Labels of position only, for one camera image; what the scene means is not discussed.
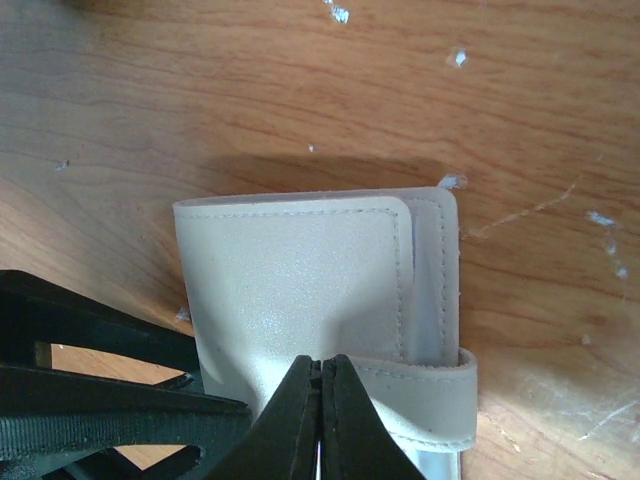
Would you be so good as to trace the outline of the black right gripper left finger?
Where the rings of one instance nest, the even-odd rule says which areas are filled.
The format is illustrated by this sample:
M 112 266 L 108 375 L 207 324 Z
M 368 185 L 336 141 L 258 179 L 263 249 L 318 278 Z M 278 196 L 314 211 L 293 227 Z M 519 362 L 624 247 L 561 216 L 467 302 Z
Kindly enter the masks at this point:
M 321 363 L 296 357 L 243 440 L 210 479 L 314 479 L 321 434 Z

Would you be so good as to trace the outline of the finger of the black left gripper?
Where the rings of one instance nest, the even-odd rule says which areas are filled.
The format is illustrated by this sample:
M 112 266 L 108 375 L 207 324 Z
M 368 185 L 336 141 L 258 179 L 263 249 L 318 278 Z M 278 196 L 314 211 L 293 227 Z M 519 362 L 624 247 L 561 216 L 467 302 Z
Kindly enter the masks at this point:
M 246 404 L 161 385 L 3 365 L 4 479 L 204 479 L 251 426 Z
M 180 371 L 165 383 L 198 390 L 195 339 L 116 310 L 20 270 L 1 272 L 1 361 L 51 365 L 63 344 L 121 355 Z

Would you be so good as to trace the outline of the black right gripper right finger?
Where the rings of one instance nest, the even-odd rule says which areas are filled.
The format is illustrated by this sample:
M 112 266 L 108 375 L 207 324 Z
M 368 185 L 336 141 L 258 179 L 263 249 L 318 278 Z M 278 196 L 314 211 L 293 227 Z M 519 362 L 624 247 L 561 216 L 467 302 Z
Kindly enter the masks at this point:
M 353 364 L 322 365 L 322 479 L 422 479 L 384 427 Z

